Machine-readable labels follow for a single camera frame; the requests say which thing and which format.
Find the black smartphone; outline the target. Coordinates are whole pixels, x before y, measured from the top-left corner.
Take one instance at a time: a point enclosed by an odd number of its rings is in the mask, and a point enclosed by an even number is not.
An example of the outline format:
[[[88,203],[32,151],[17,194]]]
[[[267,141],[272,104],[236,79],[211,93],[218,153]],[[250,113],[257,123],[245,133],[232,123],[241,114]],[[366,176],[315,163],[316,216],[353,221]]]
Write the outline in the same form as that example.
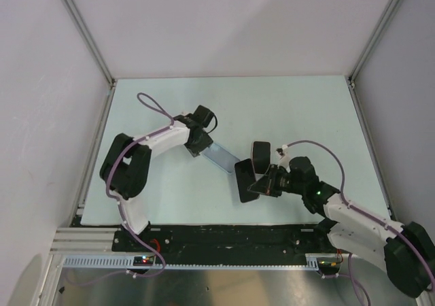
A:
[[[265,174],[271,163],[271,144],[254,141],[254,165],[256,174]]]

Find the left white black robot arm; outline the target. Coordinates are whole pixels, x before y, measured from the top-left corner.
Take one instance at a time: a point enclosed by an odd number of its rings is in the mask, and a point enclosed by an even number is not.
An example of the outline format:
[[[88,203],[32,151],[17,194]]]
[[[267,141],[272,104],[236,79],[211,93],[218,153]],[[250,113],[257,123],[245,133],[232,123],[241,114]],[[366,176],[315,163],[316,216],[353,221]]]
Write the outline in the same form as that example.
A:
[[[180,114],[170,119],[170,124],[142,137],[116,135],[99,171],[105,182],[106,195],[116,200],[122,226],[130,231],[127,243],[136,251],[145,250],[151,235],[145,212],[138,206],[138,195],[145,188],[153,158],[177,146],[184,146],[197,157],[209,148],[213,140],[206,131],[216,115],[199,105],[194,113]]]

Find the black phone with red edge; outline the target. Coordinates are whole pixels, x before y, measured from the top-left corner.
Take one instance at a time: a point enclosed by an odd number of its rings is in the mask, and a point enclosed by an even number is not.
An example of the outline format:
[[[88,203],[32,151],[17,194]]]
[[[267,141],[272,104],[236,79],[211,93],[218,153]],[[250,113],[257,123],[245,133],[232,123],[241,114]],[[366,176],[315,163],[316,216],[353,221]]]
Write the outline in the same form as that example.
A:
[[[248,203],[258,199],[260,195],[249,190],[249,187],[256,182],[256,176],[251,159],[247,158],[237,162],[234,165],[234,172],[236,175],[240,202]]]

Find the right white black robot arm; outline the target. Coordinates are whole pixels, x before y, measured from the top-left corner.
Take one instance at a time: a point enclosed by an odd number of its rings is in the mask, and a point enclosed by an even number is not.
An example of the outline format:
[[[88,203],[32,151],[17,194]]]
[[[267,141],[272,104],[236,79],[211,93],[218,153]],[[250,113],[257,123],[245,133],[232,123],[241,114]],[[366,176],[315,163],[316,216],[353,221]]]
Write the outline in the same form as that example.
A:
[[[249,191],[270,197],[287,192],[323,220],[314,235],[322,252],[333,248],[356,254],[386,272],[405,295],[417,298],[434,287],[434,243],[422,225],[382,218],[345,199],[343,191],[319,179],[309,158],[293,158],[286,169],[270,165]]]

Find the translucent blue phone case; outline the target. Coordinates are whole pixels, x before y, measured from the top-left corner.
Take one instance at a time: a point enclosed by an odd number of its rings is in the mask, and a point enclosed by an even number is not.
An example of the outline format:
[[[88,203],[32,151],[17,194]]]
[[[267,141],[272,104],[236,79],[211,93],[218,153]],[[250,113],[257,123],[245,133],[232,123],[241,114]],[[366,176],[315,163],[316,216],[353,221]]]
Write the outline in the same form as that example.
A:
[[[216,142],[206,148],[202,155],[227,174],[233,173],[235,164],[240,161],[233,153]]]

